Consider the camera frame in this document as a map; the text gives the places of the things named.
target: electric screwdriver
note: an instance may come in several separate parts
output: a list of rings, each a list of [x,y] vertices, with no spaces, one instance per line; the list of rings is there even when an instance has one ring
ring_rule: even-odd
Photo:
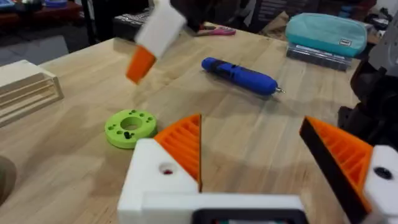
[[[201,62],[201,66],[211,74],[229,80],[260,95],[271,95],[275,92],[285,93],[283,89],[278,87],[278,83],[274,79],[263,73],[212,57],[204,59]]]

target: green 3d printed part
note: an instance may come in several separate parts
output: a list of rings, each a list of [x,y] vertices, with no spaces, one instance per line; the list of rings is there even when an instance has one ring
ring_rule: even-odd
[[[138,139],[156,135],[155,117],[141,110],[122,110],[105,124],[106,139],[121,149],[134,149]]]

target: wooden table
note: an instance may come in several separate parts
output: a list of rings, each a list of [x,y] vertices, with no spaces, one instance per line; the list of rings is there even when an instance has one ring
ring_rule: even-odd
[[[311,223],[342,223],[299,127],[304,115],[336,124],[338,108],[357,103],[354,69],[287,59],[285,42],[245,32],[182,34],[135,86],[124,76],[134,48],[112,39],[42,65],[60,77],[65,99],[0,129],[0,156],[16,169],[1,223],[117,223],[132,151],[107,143],[104,123],[126,108],[154,114],[159,129],[202,113],[205,192],[299,194]],[[261,98],[214,79],[200,65],[210,56],[269,74],[287,93]]]

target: teal pouch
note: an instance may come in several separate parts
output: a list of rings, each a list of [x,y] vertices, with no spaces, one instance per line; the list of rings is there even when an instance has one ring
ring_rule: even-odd
[[[286,38],[291,43],[348,57],[365,49],[367,37],[362,22],[325,14],[299,14],[286,27]]]

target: black floor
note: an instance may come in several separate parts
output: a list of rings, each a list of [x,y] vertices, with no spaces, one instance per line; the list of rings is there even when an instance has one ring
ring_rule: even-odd
[[[70,53],[89,47],[86,27],[82,22],[52,23],[24,27],[0,27],[0,47],[62,35]]]

